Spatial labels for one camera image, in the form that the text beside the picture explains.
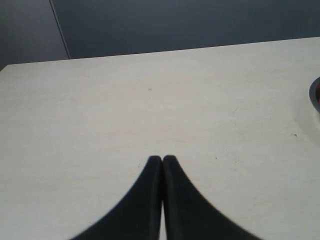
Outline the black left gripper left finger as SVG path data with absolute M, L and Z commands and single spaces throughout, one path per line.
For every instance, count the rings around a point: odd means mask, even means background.
M 163 200 L 163 162 L 150 156 L 126 195 L 75 240 L 158 240 Z

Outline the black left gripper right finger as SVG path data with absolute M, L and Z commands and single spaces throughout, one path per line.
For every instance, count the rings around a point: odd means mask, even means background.
M 257 240 L 212 206 L 174 155 L 163 158 L 164 217 L 168 240 Z

